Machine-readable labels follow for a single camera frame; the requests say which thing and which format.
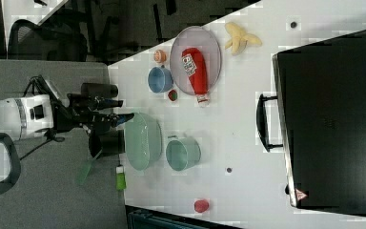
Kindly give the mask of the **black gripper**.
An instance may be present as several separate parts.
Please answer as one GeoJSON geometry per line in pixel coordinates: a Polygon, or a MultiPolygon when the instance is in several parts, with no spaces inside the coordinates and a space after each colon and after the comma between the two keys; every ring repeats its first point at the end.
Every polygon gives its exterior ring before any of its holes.
{"type": "Polygon", "coordinates": [[[122,100],[104,99],[101,96],[82,94],[68,94],[68,98],[70,104],[65,106],[59,98],[54,95],[51,96],[53,114],[51,131],[55,134],[69,132],[84,125],[91,127],[100,121],[115,128],[134,118],[134,113],[106,114],[101,117],[98,111],[122,107],[122,100]]]}

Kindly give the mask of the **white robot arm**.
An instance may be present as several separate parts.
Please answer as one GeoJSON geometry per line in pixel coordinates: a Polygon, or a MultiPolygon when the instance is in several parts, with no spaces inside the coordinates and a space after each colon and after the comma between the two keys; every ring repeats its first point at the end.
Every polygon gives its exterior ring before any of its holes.
{"type": "Polygon", "coordinates": [[[121,107],[123,102],[119,100],[81,94],[71,94],[70,100],[68,106],[48,94],[0,100],[0,133],[17,141],[65,133],[74,128],[107,132],[134,118],[134,113],[100,113],[121,107]]]}

